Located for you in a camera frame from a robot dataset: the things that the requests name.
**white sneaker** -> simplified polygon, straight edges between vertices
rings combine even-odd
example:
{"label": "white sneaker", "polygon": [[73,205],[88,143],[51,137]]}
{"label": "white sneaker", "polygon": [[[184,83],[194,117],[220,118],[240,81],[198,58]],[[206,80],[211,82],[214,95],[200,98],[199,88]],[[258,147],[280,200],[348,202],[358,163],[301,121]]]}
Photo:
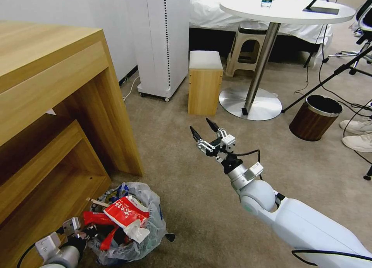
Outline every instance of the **white sneaker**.
{"label": "white sneaker", "polygon": [[346,136],[342,138],[345,146],[358,152],[372,152],[372,133],[360,136]]}
{"label": "white sneaker", "polygon": [[347,125],[346,131],[356,135],[363,135],[372,131],[372,119],[368,117],[363,118],[363,121],[351,121],[349,125],[348,123],[349,120],[342,121],[340,127],[345,129]]}

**wooden cabinet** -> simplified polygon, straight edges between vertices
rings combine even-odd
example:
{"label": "wooden cabinet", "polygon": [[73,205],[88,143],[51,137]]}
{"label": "wooden cabinet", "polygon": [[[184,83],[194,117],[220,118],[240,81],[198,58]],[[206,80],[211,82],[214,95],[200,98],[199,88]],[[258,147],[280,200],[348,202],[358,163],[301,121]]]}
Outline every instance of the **wooden cabinet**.
{"label": "wooden cabinet", "polygon": [[106,169],[142,175],[108,50],[101,29],[0,21],[0,145],[53,108]]}
{"label": "wooden cabinet", "polygon": [[[101,29],[0,21],[0,123],[1,267],[102,195],[106,169],[143,174]],[[22,267],[41,263],[33,248]]]}
{"label": "wooden cabinet", "polygon": [[[78,122],[45,114],[0,147],[0,249],[3,267],[15,267],[32,244],[79,216],[87,197],[110,185]],[[32,249],[23,267],[37,267]]]}

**white bedsheet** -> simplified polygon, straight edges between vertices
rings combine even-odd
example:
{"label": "white bedsheet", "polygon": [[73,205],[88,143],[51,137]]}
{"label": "white bedsheet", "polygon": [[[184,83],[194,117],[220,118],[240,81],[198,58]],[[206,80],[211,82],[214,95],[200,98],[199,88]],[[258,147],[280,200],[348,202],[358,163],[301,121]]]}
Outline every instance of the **white bedsheet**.
{"label": "white bedsheet", "polygon": [[[250,28],[267,29],[268,22],[247,20],[228,14],[220,9],[222,0],[190,0],[190,27],[237,31],[239,24]],[[323,41],[322,25],[282,24],[279,34],[293,35],[310,43],[320,44]],[[332,41],[332,28],[328,25],[324,45]]]}

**chair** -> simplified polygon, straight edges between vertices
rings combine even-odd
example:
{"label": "chair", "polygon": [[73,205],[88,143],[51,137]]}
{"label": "chair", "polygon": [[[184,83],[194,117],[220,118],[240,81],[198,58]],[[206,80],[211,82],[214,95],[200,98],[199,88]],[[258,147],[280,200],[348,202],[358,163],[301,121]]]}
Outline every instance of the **chair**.
{"label": "chair", "polygon": [[[229,53],[227,57],[226,76],[234,76],[234,72],[237,69],[255,71],[257,60],[265,40],[266,31],[265,29],[251,29],[239,25],[231,47],[231,53]],[[241,48],[248,40],[254,40],[253,51],[242,52]]]}
{"label": "chair", "polygon": [[[358,45],[361,45],[364,41],[367,41],[363,48],[358,52],[348,52],[348,51],[341,51],[337,54],[334,55],[329,55],[328,58],[331,57],[356,57],[358,54],[362,53],[364,50],[366,50],[371,42],[372,42],[372,0],[367,0],[363,6],[359,9],[358,13],[356,14],[356,19],[358,21],[359,28],[362,30],[363,34],[360,37],[360,39],[356,42]],[[368,54],[364,57],[364,59],[367,61],[368,64],[372,63],[372,55]],[[359,61],[356,61],[354,65],[350,68],[350,74],[354,75],[357,72],[362,72],[363,74],[364,71],[359,71],[357,69]]]}

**carpet floor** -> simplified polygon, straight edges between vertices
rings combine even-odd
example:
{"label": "carpet floor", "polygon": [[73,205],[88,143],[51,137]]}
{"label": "carpet floor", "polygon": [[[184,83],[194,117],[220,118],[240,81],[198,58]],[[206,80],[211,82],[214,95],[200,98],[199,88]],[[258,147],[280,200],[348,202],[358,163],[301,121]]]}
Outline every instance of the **carpet floor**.
{"label": "carpet floor", "polygon": [[[326,50],[359,50],[356,38],[347,28],[350,23],[333,25],[334,38]],[[346,58],[331,59],[324,65],[326,78]],[[306,70],[302,61],[269,62],[261,88],[278,94],[283,106],[300,95],[293,92],[305,86]],[[360,68],[372,70],[365,61]],[[319,64],[309,69],[309,88],[318,83]],[[122,86],[129,92],[131,80]],[[245,85],[251,80],[248,71],[224,77],[222,87]],[[351,102],[366,103],[371,98],[371,78],[344,72],[327,88]],[[324,90],[317,93],[332,94]],[[141,98],[134,87],[126,107],[142,158],[145,175],[141,178],[113,173],[112,185],[137,180],[147,183],[161,198],[169,232],[176,234],[173,243],[164,238],[146,258],[124,265],[147,267],[308,267],[291,255],[286,245],[270,228],[244,211],[223,169],[213,158],[204,156],[195,146],[189,126],[206,140],[215,135],[204,117],[187,112],[188,78],[168,103],[152,97]],[[296,198],[350,229],[366,248],[372,250],[370,215],[371,182],[363,179],[368,165],[341,143],[338,123],[353,113],[345,108],[341,116],[318,142],[295,137],[288,125],[300,104],[269,121],[247,121],[226,112],[220,105],[214,120],[237,139],[236,152],[261,149],[263,178],[287,197]],[[364,154],[370,160],[370,154]],[[256,156],[242,158],[246,166]],[[101,267],[87,249],[79,267]]]}

